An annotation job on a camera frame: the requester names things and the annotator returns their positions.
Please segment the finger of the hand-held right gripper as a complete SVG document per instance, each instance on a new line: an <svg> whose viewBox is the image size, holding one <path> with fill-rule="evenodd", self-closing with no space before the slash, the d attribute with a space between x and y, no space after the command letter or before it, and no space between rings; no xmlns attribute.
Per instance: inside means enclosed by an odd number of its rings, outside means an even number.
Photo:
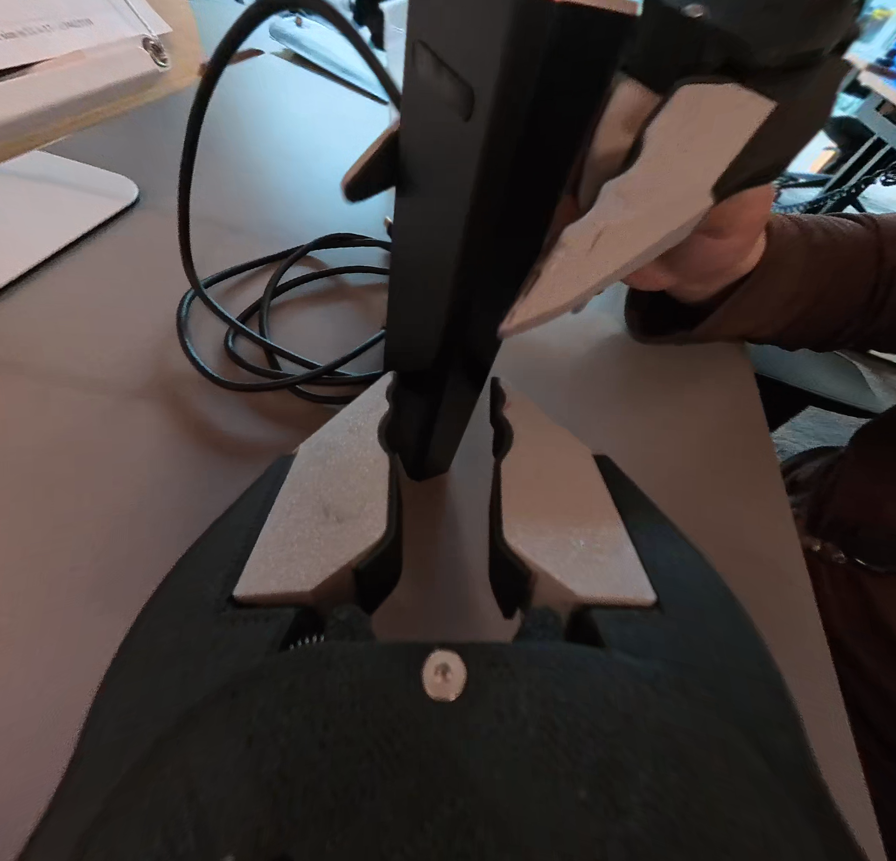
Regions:
<svg viewBox="0 0 896 861"><path fill-rule="evenodd" d="M399 128L400 119L394 120L343 176L342 195L349 203L359 203L396 186Z"/></svg>
<svg viewBox="0 0 896 861"><path fill-rule="evenodd" d="M581 309L686 239L714 205L716 183L776 106L737 83L678 86L645 127L633 163L562 232L499 336Z"/></svg>

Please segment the person's right hand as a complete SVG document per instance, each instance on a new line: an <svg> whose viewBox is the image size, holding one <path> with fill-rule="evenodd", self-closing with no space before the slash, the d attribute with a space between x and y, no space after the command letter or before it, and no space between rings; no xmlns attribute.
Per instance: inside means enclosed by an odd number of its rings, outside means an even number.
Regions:
<svg viewBox="0 0 896 861"><path fill-rule="evenodd" d="M633 271L623 284L686 304L710 300L748 275L764 254L775 197L769 183L713 205L687 239Z"/></svg>

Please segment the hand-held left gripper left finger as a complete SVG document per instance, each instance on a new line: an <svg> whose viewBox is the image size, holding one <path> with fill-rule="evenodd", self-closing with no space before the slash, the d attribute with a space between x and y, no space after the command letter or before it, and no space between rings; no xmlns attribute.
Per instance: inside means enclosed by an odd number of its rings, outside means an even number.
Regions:
<svg viewBox="0 0 896 861"><path fill-rule="evenodd" d="M399 464L386 442L393 374L299 445L233 598L249 607L375 612L402 569Z"/></svg>

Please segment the black rectangular usb hub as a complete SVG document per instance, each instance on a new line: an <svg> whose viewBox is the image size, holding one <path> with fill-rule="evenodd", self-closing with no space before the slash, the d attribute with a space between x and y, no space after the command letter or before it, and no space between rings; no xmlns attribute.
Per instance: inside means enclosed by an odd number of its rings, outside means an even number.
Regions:
<svg viewBox="0 0 896 861"><path fill-rule="evenodd" d="M640 0L409 0L385 367L389 445L444 474Z"/></svg>

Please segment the person's brown jacket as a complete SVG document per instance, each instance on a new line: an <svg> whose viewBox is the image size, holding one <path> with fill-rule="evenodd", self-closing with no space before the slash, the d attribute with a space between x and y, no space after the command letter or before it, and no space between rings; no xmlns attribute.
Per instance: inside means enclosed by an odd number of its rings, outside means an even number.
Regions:
<svg viewBox="0 0 896 861"><path fill-rule="evenodd" d="M888 859L895 855L895 411L781 475Z"/></svg>

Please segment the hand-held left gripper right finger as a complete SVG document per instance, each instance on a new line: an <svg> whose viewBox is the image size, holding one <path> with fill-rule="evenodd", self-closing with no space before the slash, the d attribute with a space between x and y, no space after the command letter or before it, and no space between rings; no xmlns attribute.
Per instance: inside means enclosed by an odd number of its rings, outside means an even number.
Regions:
<svg viewBox="0 0 896 861"><path fill-rule="evenodd" d="M657 593L594 454L507 381L489 391L493 430L488 578L505 619L547 608L654 607Z"/></svg>

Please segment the white flat device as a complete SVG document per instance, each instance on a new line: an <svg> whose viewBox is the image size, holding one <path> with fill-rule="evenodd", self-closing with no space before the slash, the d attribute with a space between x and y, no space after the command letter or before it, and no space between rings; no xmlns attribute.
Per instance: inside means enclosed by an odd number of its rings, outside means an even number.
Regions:
<svg viewBox="0 0 896 861"><path fill-rule="evenodd" d="M380 80L351 42L316 15L277 15L268 23L270 38L308 65L360 93L390 103Z"/></svg>

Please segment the person's right forearm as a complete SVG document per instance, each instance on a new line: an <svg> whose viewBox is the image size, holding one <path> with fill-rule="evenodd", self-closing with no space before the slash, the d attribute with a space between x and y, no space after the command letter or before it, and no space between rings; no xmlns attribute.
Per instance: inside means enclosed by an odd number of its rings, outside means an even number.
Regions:
<svg viewBox="0 0 896 861"><path fill-rule="evenodd" d="M624 319L647 344L746 343L818 353L895 352L895 216L776 215L749 275L711 300L630 289Z"/></svg>

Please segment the silver monitor stand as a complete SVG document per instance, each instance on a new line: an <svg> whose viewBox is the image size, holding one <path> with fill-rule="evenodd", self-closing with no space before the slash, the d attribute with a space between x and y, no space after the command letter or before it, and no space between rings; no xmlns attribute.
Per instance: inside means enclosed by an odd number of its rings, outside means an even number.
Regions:
<svg viewBox="0 0 896 861"><path fill-rule="evenodd" d="M161 38L140 34L2 77L3 290L135 206L131 179L44 147L75 116L155 87L169 65Z"/></svg>

